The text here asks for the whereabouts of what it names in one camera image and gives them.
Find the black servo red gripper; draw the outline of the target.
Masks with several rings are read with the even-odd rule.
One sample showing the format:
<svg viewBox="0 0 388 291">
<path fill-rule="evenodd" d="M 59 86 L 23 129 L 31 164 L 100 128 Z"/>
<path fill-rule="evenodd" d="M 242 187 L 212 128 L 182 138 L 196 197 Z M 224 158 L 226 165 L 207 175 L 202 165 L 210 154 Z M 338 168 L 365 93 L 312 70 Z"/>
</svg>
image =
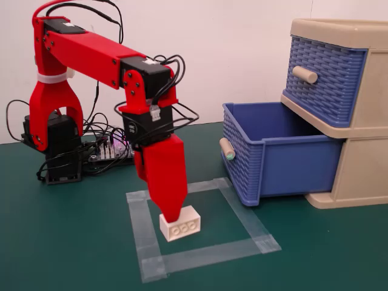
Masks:
<svg viewBox="0 0 388 291">
<path fill-rule="evenodd" d="M 151 200 L 168 223 L 177 221 L 187 196 L 187 177 L 184 143 L 173 132 L 172 106 L 161 107 L 156 121 L 149 109 L 140 114 L 118 113 L 131 147 L 144 147 L 135 151 L 133 160 Z"/>
</svg>

